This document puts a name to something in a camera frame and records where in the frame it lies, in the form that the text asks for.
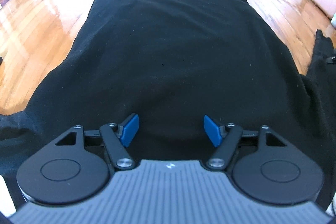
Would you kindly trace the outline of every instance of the metal screw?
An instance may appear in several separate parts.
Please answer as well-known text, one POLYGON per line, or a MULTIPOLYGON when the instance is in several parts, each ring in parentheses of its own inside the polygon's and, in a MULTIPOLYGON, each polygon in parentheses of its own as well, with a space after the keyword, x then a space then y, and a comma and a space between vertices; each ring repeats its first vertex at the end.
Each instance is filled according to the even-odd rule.
POLYGON ((225 161, 223 159, 210 159, 209 165, 212 167, 223 167, 225 164, 225 161))
POLYGON ((130 167, 133 165, 133 160, 129 159, 129 158, 122 158, 117 160, 117 165, 119 167, 130 167))

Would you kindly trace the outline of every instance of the blue gripper pad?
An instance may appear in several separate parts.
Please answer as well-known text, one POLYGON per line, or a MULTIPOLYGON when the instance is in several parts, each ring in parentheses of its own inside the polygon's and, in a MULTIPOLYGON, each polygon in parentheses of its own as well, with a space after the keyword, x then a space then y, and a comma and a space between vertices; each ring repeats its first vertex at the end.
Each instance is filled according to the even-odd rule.
POLYGON ((204 130, 214 147, 218 147, 223 140, 221 130, 207 115, 204 116, 204 130))
POLYGON ((128 147, 139 129, 139 116, 132 114, 122 123, 123 129, 120 136, 120 142, 124 147, 128 147))

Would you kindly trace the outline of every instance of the gray textured base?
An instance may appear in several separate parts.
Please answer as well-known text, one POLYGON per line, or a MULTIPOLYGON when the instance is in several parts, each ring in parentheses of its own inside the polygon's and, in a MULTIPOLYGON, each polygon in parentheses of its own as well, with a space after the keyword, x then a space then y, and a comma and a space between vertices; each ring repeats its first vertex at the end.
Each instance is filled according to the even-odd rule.
POLYGON ((223 172, 193 161, 142 160, 117 172, 104 190, 67 207, 28 203, 14 224, 326 224, 331 217, 314 203, 272 207, 239 193, 223 172))

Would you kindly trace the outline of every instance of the black fabric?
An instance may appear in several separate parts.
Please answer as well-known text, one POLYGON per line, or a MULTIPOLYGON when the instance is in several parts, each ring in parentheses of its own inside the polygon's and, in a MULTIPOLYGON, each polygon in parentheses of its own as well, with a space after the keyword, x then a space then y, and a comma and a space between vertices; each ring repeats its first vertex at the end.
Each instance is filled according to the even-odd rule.
POLYGON ((140 117, 128 148, 134 158, 206 160, 214 151, 202 126, 207 114, 249 130, 267 124, 314 159, 326 175, 318 197, 326 209, 335 184, 335 82, 323 58, 300 75, 246 0, 95 0, 26 110, 2 117, 10 126, 0 172, 12 173, 75 124, 97 129, 132 112, 140 117))

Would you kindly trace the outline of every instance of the wooden floor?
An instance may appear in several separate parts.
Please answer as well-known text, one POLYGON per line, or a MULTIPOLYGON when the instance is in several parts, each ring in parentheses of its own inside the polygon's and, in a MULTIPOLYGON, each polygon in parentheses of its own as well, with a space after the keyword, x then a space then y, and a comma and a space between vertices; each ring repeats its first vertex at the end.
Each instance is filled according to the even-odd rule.
MULTIPOLYGON (((0 56, 4 57, 0 113, 25 108, 38 84, 67 56, 92 1, 10 0, 0 10, 0 56)), ((300 73, 310 63, 316 29, 336 44, 336 31, 311 0, 248 2, 288 46, 300 73)))

